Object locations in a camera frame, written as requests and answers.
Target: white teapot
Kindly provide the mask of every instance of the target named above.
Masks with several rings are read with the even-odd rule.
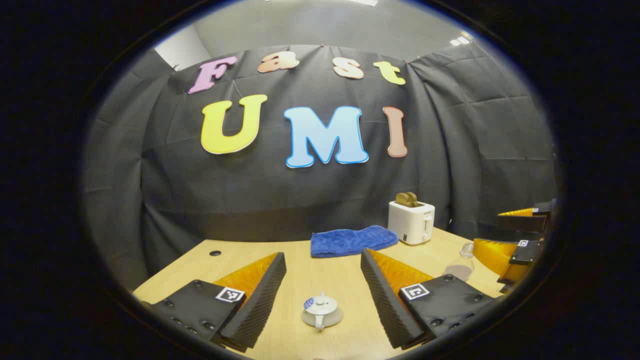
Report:
[[[342,310],[338,307],[338,303],[335,299],[326,296],[324,291],[320,293],[320,296],[305,301],[304,308],[302,320],[315,326],[319,331],[342,320]]]

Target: blue towel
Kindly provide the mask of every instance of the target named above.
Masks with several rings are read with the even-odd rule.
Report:
[[[380,250],[398,242],[393,231],[373,225],[360,231],[332,230],[311,236],[311,256],[314,258],[336,258],[355,255],[362,249]]]

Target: black fabric backdrop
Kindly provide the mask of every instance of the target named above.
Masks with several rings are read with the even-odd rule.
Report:
[[[261,59],[293,51],[300,64],[260,73]],[[556,194],[552,138],[527,87],[480,47],[450,47],[405,64],[354,49],[274,46],[237,56],[215,85],[187,94],[199,71],[172,74],[155,51],[112,89],[88,130],[84,204],[91,235],[130,290],[203,239],[307,240],[332,229],[387,224],[388,202],[413,191],[436,207],[435,226],[482,236],[498,212]],[[363,79],[333,71],[332,59],[358,61]],[[383,79],[376,61],[401,69],[403,86]],[[202,148],[202,108],[229,100],[223,133],[242,127],[238,100],[267,95],[255,141],[232,154]],[[362,110],[369,160],[288,168],[291,123],[283,112],[308,106],[328,124],[339,106]],[[403,158],[387,154],[382,107],[404,112]]]

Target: light blue letter m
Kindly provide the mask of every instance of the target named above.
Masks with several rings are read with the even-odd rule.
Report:
[[[353,106],[341,106],[333,112],[328,126],[324,126],[311,108],[291,108],[284,116],[291,120],[291,156],[287,166],[309,167],[314,157],[309,155],[307,140],[323,163],[328,163],[335,143],[340,140],[340,151],[335,160],[342,164],[363,163],[369,154],[362,148],[358,118],[362,111]]]

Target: plastic bottle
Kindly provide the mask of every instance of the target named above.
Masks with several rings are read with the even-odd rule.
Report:
[[[460,250],[460,257],[447,265],[442,275],[451,274],[466,282],[474,271],[474,243],[466,243]]]

